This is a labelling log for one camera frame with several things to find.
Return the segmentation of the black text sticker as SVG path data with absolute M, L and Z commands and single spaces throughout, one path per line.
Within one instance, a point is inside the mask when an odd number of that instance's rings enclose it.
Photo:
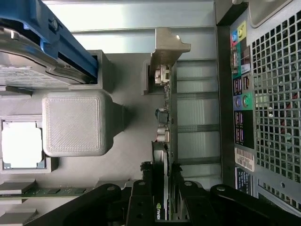
M 235 168 L 235 188 L 245 194 L 253 195 L 253 179 L 252 175 L 245 172 L 243 169 L 236 167 Z

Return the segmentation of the barcode label sticker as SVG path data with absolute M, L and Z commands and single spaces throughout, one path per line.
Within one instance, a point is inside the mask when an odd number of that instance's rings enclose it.
M 251 172 L 255 171 L 254 155 L 235 147 L 235 163 L 248 169 Z

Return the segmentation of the grey printed parts rack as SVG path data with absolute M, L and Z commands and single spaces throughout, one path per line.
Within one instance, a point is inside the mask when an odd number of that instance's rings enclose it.
M 93 50 L 91 55 L 98 62 L 94 84 L 0 86 L 0 195 L 36 187 L 95 189 L 108 183 L 124 189 L 140 180 L 140 165 L 152 159 L 155 111 L 164 106 L 163 90 L 150 91 L 151 54 Z M 3 168 L 3 121 L 38 122 L 46 168 Z M 75 198 L 0 199 L 0 226 L 28 226 Z

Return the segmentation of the grey metal PC case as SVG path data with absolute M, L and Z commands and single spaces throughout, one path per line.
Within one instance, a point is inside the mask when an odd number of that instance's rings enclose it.
M 222 182 L 301 217 L 301 0 L 214 0 Z M 255 171 L 235 163 L 235 147 Z

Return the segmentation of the green RAM stick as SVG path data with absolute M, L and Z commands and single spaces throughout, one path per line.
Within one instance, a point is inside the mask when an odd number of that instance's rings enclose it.
M 92 187 L 59 187 L 59 188 L 41 188 L 36 187 L 26 191 L 24 194 L 4 194 L 0 195 L 0 199 L 13 198 L 59 198 L 59 197 L 78 197 L 87 192 L 92 191 Z

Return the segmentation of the silver CPU chip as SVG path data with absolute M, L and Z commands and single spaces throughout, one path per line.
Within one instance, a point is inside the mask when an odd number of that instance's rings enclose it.
M 42 129 L 37 121 L 3 121 L 1 138 L 5 170 L 46 168 Z

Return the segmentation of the blue disk carrier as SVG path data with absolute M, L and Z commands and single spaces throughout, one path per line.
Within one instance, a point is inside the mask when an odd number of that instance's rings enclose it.
M 41 0 L 0 0 L 0 19 L 39 37 L 40 49 L 87 74 L 95 83 L 97 60 L 75 39 L 58 17 Z

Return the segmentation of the silver hard disk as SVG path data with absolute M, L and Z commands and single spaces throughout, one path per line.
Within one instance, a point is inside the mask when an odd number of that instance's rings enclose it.
M 39 37 L 0 19 L 0 85 L 22 89 L 67 88 L 88 84 L 87 74 L 44 53 Z

